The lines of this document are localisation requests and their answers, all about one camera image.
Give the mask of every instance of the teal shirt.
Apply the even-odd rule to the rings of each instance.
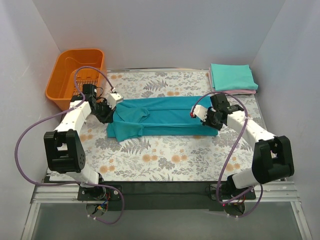
[[[216,129],[203,126],[199,118],[190,117],[191,108],[199,98],[173,96],[124,100],[116,106],[113,123],[106,128],[107,135],[116,137],[119,142],[141,136],[216,136]],[[210,107],[210,97],[205,97],[199,104]]]

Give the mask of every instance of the folded cloth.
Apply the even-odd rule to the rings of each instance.
[[[216,136],[218,131],[203,126],[199,118],[191,118],[190,110],[199,96],[173,96],[124,100],[116,106],[113,123],[106,131],[108,138],[121,142],[141,136],[204,135]],[[200,103],[211,106],[210,97]]]
[[[249,65],[211,64],[212,87],[216,91],[257,90]]]
[[[237,89],[237,90],[229,90],[229,91],[219,91],[230,95],[244,95],[244,94],[256,94],[256,90],[250,89]]]

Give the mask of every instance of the wire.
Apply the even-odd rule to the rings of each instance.
[[[95,214],[96,212],[98,212],[98,207],[99,207],[99,205],[95,206],[94,211],[91,213],[92,215]]]
[[[193,107],[192,107],[192,109],[191,109],[191,112],[190,112],[190,115],[191,115],[191,116],[194,116],[195,107],[196,107],[196,105],[197,105],[203,98],[205,98],[205,97],[208,96],[208,95],[215,95],[215,94],[225,94],[225,95],[230,96],[230,97],[232,97],[233,99],[235,99],[235,100],[242,106],[242,108],[243,108],[243,110],[244,110],[244,115],[245,115],[245,120],[244,120],[243,127],[242,127],[242,129],[241,129],[241,132],[239,133],[239,136],[238,136],[237,139],[235,140],[235,142],[234,142],[234,144],[233,144],[233,146],[232,146],[232,148],[231,148],[231,150],[230,150],[230,152],[229,152],[229,154],[228,154],[228,156],[227,156],[227,158],[226,158],[226,160],[225,160],[225,162],[224,162],[224,165],[223,165],[223,167],[222,167],[222,170],[221,170],[220,175],[219,175],[219,178],[218,178],[218,182],[217,182],[217,184],[216,184],[215,198],[216,198],[216,200],[217,200],[220,204],[224,205],[224,204],[228,204],[228,203],[230,203],[230,202],[232,202],[232,201],[234,201],[234,200],[237,200],[238,198],[241,198],[242,196],[244,196],[246,193],[250,192],[250,191],[254,188],[253,186],[251,186],[251,187],[249,187],[248,189],[246,189],[246,190],[244,190],[243,192],[241,192],[239,195],[237,195],[237,196],[235,196],[235,197],[233,197],[233,198],[231,198],[231,199],[229,199],[229,200],[226,200],[226,201],[221,201],[221,200],[219,199],[219,189],[220,189],[220,187],[221,187],[221,180],[222,180],[222,177],[223,177],[223,175],[224,175],[224,173],[225,173],[225,170],[226,170],[226,168],[227,168],[227,164],[228,164],[228,162],[229,162],[232,154],[234,153],[234,151],[235,151],[235,149],[236,149],[236,146],[238,145],[241,137],[243,136],[243,134],[244,134],[244,132],[245,132],[245,129],[246,129],[246,127],[247,127],[247,124],[248,124],[248,110],[247,110],[246,106],[245,106],[237,97],[235,97],[235,96],[233,96],[233,95],[231,95],[231,94],[222,92],[222,91],[212,91],[212,92],[209,92],[209,93],[203,95],[202,97],[200,97],[200,98],[198,99],[198,101],[193,105]],[[244,217],[244,216],[249,215],[249,214],[252,213],[252,211],[253,211],[254,209],[256,209],[256,207],[258,206],[258,204],[259,204],[259,202],[260,202],[260,200],[261,200],[261,198],[262,198],[262,195],[263,195],[263,187],[262,187],[261,184],[260,184],[260,186],[261,186],[261,194],[260,194],[260,197],[259,197],[258,201],[256,202],[256,204],[254,205],[254,207],[253,207],[250,211],[248,211],[247,213],[243,214],[241,217]]]
[[[244,195],[244,196],[243,196],[243,200],[242,200],[242,202],[240,202],[240,204],[245,203],[245,200],[246,200],[246,196]]]
[[[230,216],[230,217],[233,217],[233,218],[243,218],[243,217],[246,217],[248,216],[249,214],[251,214],[259,205],[261,199],[262,199],[262,196],[264,194],[264,188],[263,186],[260,184],[260,188],[261,188],[261,193],[260,193],[260,196],[259,196],[259,199],[256,201],[255,205],[253,206],[253,208],[251,208],[248,212],[240,215],[240,216],[233,216],[233,215],[227,215],[227,216]],[[211,211],[205,211],[206,214],[212,214],[212,215],[218,215],[218,216],[226,216],[225,214],[222,214],[222,213],[218,213],[218,212],[211,212]]]
[[[41,182],[36,182],[36,181],[33,181],[32,179],[30,179],[25,173],[24,171],[22,170],[21,166],[20,166],[20,163],[19,163],[19,158],[18,158],[18,150],[19,150],[19,145],[21,143],[21,140],[23,139],[23,137],[27,134],[27,132],[29,132],[32,128],[34,128],[35,126],[45,122],[45,121],[48,121],[50,119],[53,119],[57,116],[61,116],[63,114],[66,114],[68,112],[71,112],[72,110],[78,108],[81,104],[84,103],[86,97],[84,95],[84,93],[79,89],[78,85],[77,85],[77,74],[78,72],[81,70],[81,69],[93,69],[93,70],[96,70],[98,71],[105,79],[106,81],[109,83],[110,87],[111,87],[111,91],[114,89],[114,87],[112,86],[112,84],[110,83],[110,81],[108,80],[107,76],[102,72],[100,71],[99,69],[93,67],[93,66],[82,66],[80,68],[78,68],[75,73],[74,73],[74,78],[73,78],[73,81],[74,81],[74,86],[76,88],[76,90],[82,95],[82,100],[79,104],[77,104],[74,108],[69,108],[67,110],[64,110],[62,112],[59,112],[57,114],[54,114],[52,116],[48,116],[40,121],[37,121],[36,123],[32,124],[31,126],[27,127],[26,130],[24,130],[24,132],[21,134],[21,136],[18,138],[16,144],[15,144],[15,148],[14,148],[14,161],[15,161],[15,165],[16,167],[18,168],[18,171],[19,173],[22,175],[22,177],[27,180],[29,183],[31,184],[34,184],[36,186],[42,186],[42,187],[56,187],[56,186],[62,186],[62,185],[68,185],[68,184],[82,184],[82,182],[79,182],[79,181],[67,181],[67,182],[59,182],[59,183],[41,183]],[[112,189],[114,191],[117,191],[120,195],[120,198],[121,198],[121,202],[122,202],[122,208],[121,208],[121,212],[120,212],[120,215],[118,216],[118,218],[112,222],[109,222],[109,221],[105,221],[103,219],[99,219],[99,218],[95,218],[95,216],[93,216],[92,214],[90,214],[90,217],[92,218],[95,218],[96,220],[104,223],[104,224],[108,224],[108,225],[111,225],[111,224],[115,224],[116,222],[118,222],[121,218],[121,216],[123,215],[124,213],[124,210],[125,210],[125,199],[124,199],[124,196],[122,195],[122,193],[115,187],[113,186],[109,186],[109,185],[102,185],[102,184],[93,184],[93,183],[86,183],[86,185],[89,185],[89,186],[93,186],[93,187],[104,187],[104,188],[108,188],[108,189]]]
[[[96,88],[97,89],[101,89],[101,94],[100,94],[100,96],[98,96],[98,99],[100,99],[102,94],[104,94],[104,89],[102,87],[100,87],[100,86],[97,86]]]
[[[238,199],[237,202],[235,202],[233,205],[237,205],[240,202],[241,198]]]
[[[110,199],[110,194],[108,196],[108,194],[105,195],[106,200],[100,205],[100,207],[102,207],[103,205],[105,205],[106,203],[108,203],[109,199]]]

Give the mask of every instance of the floral mat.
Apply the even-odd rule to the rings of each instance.
[[[166,96],[202,96],[210,91],[205,71],[119,72],[108,78],[124,99]],[[254,95],[237,96],[249,116],[265,127]],[[90,115],[80,132],[86,164],[102,174],[105,181],[217,181],[238,133],[224,126],[218,136],[145,136],[117,142],[108,138],[107,125]],[[223,180],[250,168],[253,151],[241,139]],[[48,171],[50,181],[70,177]]]

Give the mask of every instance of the orange basket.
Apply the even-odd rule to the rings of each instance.
[[[69,108],[73,95],[79,94],[74,84],[74,75],[78,68],[91,66],[99,70],[105,70],[105,54],[95,48],[72,49],[60,54],[55,62],[50,80],[45,89],[48,99],[54,101],[64,111]],[[83,84],[101,86],[103,76],[94,69],[81,69],[76,78],[76,84],[82,90]]]

